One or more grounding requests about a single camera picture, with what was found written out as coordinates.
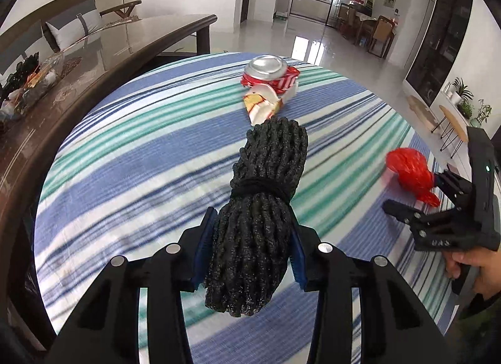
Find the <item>crumpled red plastic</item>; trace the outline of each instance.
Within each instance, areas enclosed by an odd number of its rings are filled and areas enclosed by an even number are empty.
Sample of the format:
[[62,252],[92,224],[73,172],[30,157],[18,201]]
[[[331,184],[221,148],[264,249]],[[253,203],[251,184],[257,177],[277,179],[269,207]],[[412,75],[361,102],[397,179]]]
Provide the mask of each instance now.
[[430,190],[434,185],[434,174],[428,170],[424,155],[416,149],[398,148],[386,155],[386,166],[398,174],[398,182],[416,199],[433,207],[440,205],[440,199]]

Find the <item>coiled black rope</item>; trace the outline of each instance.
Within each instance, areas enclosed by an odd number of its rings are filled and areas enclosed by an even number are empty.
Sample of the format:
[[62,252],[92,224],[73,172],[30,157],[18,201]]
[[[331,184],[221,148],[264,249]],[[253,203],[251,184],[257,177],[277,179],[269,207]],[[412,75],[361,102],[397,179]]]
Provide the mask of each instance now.
[[304,170],[307,145],[306,129],[287,118],[272,117],[247,131],[233,165],[230,202],[214,232],[207,307],[251,316],[270,301],[287,270],[289,201]]

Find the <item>striped tablecloth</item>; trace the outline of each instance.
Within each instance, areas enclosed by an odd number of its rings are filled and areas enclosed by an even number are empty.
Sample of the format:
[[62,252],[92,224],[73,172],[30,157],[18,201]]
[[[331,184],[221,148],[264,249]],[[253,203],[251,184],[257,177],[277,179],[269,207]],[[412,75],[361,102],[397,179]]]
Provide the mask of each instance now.
[[[39,287],[56,331],[106,263],[153,255],[197,226],[208,206],[230,197],[231,166],[250,122],[240,77],[249,53],[206,55],[165,65],[123,85],[64,141],[44,183],[34,252]],[[309,147],[292,207],[300,223],[349,256],[387,255],[445,331],[452,315],[439,254],[416,253],[409,229],[381,209],[386,198],[414,204],[392,172],[388,151],[427,146],[390,106],[361,85],[315,65],[300,71],[299,93],[280,112],[304,125]],[[447,199],[443,207],[449,208]],[[317,293],[288,270],[254,317],[204,306],[204,289],[182,295],[195,363],[305,362]],[[360,360],[360,306],[353,293],[353,362]],[[146,291],[140,347],[147,360]]]

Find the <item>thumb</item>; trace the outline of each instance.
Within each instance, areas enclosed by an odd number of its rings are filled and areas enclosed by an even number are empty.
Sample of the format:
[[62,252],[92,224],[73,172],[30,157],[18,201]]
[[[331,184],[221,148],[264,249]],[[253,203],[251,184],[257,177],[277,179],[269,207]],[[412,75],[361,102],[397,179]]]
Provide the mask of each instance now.
[[495,252],[487,248],[473,248],[465,252],[453,252],[454,261],[471,266],[488,266]]

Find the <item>dark display cabinet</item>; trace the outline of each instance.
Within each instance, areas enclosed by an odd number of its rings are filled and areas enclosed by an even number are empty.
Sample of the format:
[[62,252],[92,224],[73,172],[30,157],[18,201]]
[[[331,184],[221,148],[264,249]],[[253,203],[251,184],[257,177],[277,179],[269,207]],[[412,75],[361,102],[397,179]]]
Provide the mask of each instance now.
[[447,79],[467,31],[473,0],[436,0],[406,80],[430,106]]

